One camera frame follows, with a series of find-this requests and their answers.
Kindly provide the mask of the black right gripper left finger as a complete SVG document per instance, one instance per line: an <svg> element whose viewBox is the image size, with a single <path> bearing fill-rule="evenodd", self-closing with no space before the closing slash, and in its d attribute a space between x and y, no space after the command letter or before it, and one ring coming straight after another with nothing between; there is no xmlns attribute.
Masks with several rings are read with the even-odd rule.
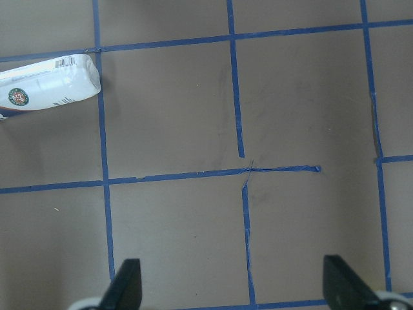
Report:
<svg viewBox="0 0 413 310"><path fill-rule="evenodd" d="M139 309L143 297L139 258L123 261L100 301L100 309Z"/></svg>

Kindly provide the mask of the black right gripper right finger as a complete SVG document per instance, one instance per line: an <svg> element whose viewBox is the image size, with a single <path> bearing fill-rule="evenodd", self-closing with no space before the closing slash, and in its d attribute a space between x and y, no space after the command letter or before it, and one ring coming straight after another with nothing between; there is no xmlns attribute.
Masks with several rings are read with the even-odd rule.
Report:
<svg viewBox="0 0 413 310"><path fill-rule="evenodd" d="M323 297L330 309L379 309L380 299L339 255L323 258Z"/></svg>

